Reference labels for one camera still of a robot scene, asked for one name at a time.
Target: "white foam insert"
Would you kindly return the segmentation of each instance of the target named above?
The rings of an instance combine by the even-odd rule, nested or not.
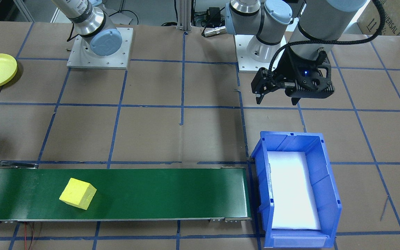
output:
[[[320,230],[305,152],[268,151],[274,198],[273,229]]]

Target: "yellow cube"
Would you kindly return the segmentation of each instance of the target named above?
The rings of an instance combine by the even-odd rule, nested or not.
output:
[[[60,200],[70,206],[76,206],[87,210],[96,191],[97,189],[90,183],[70,178],[66,188],[64,188],[64,191],[60,196]]]

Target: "blue bin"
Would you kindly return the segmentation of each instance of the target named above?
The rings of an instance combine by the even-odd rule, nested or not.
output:
[[[319,216],[320,230],[272,229],[274,204],[268,151],[305,152],[310,184]],[[327,149],[321,133],[260,133],[260,141],[251,155],[256,160],[262,227],[266,231],[265,247],[324,247],[334,245],[342,204]]]

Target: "mounting plate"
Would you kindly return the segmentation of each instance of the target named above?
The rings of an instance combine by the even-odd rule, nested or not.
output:
[[[118,27],[117,29],[123,38],[123,43],[117,52],[106,57],[96,55],[88,48],[86,41],[77,36],[67,66],[69,68],[127,69],[134,29],[131,27]]]
[[[242,73],[256,73],[259,68],[268,68],[269,63],[261,63],[251,58],[246,47],[248,47],[249,41],[253,35],[235,35],[235,52],[237,53],[237,60],[239,62],[239,72]],[[282,37],[281,46],[286,44],[285,36]],[[273,68],[277,67],[279,59],[282,57],[283,51],[280,52],[276,61],[274,62]]]

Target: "conveyor belt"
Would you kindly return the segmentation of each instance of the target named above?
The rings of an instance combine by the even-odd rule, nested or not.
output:
[[[89,182],[88,210],[58,198]],[[0,222],[251,219],[244,169],[0,169]]]

